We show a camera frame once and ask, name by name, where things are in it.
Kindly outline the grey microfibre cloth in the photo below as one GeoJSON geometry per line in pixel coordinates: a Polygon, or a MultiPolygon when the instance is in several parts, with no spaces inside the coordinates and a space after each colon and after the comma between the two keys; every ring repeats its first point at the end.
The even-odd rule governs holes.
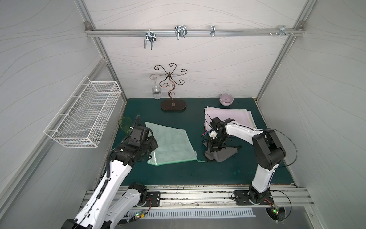
{"type": "Polygon", "coordinates": [[[207,142],[204,143],[204,146],[207,148],[207,150],[204,152],[204,156],[208,160],[216,162],[224,162],[225,160],[235,155],[242,148],[242,146],[239,145],[237,147],[227,147],[222,148],[218,151],[213,151],[209,149],[207,142]]]}

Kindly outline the green mesh document bag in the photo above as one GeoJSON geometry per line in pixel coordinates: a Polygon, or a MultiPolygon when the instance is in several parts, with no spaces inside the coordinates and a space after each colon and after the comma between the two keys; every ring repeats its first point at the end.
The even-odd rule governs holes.
{"type": "Polygon", "coordinates": [[[153,131],[158,148],[147,161],[152,166],[162,166],[189,161],[196,161],[197,155],[184,129],[165,127],[146,122],[146,127],[153,131]]]}

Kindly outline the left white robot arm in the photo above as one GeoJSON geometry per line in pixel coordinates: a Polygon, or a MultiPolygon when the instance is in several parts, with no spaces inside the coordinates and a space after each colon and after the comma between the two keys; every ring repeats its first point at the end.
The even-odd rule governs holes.
{"type": "Polygon", "coordinates": [[[158,145],[153,136],[128,137],[109,153],[106,173],[83,209],[74,219],[67,219],[63,229],[113,229],[118,224],[134,222],[146,215],[159,201],[150,197],[145,185],[132,183],[113,203],[120,185],[137,162],[150,155],[158,145]]]}

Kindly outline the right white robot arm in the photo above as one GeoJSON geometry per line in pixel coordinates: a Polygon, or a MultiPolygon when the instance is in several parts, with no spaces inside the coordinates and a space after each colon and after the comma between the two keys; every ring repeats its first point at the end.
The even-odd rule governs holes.
{"type": "Polygon", "coordinates": [[[215,117],[209,126],[209,138],[205,143],[207,150],[205,156],[210,161],[223,162],[236,154],[240,146],[228,146],[230,137],[240,138],[254,148],[257,170],[251,183],[251,190],[256,193],[264,193],[269,190],[272,177],[279,167],[280,162],[286,157],[286,152],[275,130],[255,129],[247,127],[228,118],[222,121],[215,117]]]}

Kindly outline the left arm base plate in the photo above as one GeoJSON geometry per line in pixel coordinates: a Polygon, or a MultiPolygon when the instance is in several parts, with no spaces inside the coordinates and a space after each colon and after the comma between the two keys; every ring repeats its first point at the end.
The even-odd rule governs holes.
{"type": "Polygon", "coordinates": [[[144,205],[143,207],[150,207],[153,208],[160,206],[160,198],[161,198],[161,192],[159,191],[148,191],[147,194],[144,197],[144,205]]]}

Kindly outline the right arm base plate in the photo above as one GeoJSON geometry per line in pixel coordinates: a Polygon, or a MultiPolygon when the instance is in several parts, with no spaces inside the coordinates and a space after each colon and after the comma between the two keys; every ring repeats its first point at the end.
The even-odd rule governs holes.
{"type": "Polygon", "coordinates": [[[237,206],[246,205],[274,205],[272,194],[270,191],[258,193],[254,190],[235,190],[232,199],[237,206]]]}

